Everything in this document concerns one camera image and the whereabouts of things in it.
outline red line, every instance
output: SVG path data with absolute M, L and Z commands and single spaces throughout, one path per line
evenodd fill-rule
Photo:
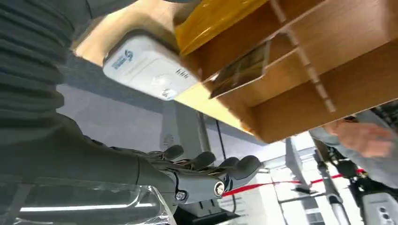
M 364 172 L 363 169 L 358 169 L 357 170 L 357 173 L 362 173 L 362 172 Z M 339 177 L 342 177 L 342 175 L 341 174 L 337 174 L 337 175 L 331 176 L 332 179 L 339 178 Z M 310 182 L 310 184 L 312 185 L 312 184 L 316 184 L 316 183 L 319 183 L 319 182 L 322 182 L 322 181 L 323 181 L 323 179 L 313 180 L 313 181 Z M 263 183 L 263 184 L 251 184 L 251 185 L 238 187 L 238 188 L 236 188 L 234 190 L 225 192 L 222 196 L 225 197 L 225 196 L 229 196 L 229 195 L 234 195 L 234 194 L 238 194 L 238 193 L 241 193 L 241 192 L 244 192 L 244 191 L 252 190 L 252 189 L 264 186 L 264 185 L 270 185 L 270 184 L 276 185 L 276 184 L 280 184 L 280 183 L 299 184 L 300 182 L 297 181 L 297 180 L 288 180 L 288 181 L 278 181 L 278 182 Z

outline white plastic box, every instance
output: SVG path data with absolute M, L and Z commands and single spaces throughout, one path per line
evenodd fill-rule
M 177 53 L 145 30 L 134 30 L 104 60 L 112 80 L 162 100 L 172 100 L 198 81 Z

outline screw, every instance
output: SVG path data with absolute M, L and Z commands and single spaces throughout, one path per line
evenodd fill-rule
M 224 183 L 222 183 L 221 181 L 217 182 L 214 186 L 214 194 L 216 196 L 221 196 L 224 193 L 225 190 L 225 186 Z
M 178 191 L 176 194 L 176 199 L 179 201 L 182 201 L 186 198 L 186 192 L 184 191 Z

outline white device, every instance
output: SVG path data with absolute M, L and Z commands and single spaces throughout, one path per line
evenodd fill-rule
M 398 202 L 388 193 L 363 198 L 367 225 L 398 225 Z
M 176 53 L 145 34 L 133 35 L 115 47 L 103 71 L 118 83 L 162 100 L 172 100 L 198 82 Z

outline gray cloth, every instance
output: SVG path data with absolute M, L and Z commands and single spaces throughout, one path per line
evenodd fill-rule
M 398 100 L 390 101 L 371 109 L 398 133 Z
M 85 138 L 56 112 L 64 78 L 56 66 L 66 60 L 75 27 L 91 19 L 86 1 L 2 0 L 0 14 L 0 174 L 28 183 L 44 177 L 154 186 L 174 211 L 176 180 L 155 167 L 166 161 Z
M 380 127 L 391 129 L 390 126 L 371 110 L 356 114 L 358 122 L 374 123 Z M 398 188 L 398 134 L 392 132 L 393 149 L 388 157 L 363 157 L 360 153 L 348 149 L 340 144 L 336 136 L 332 136 L 322 127 L 310 130 L 313 138 L 318 139 L 330 147 L 336 148 L 343 156 L 349 158 L 356 165 L 368 172 L 369 177 L 391 188 Z

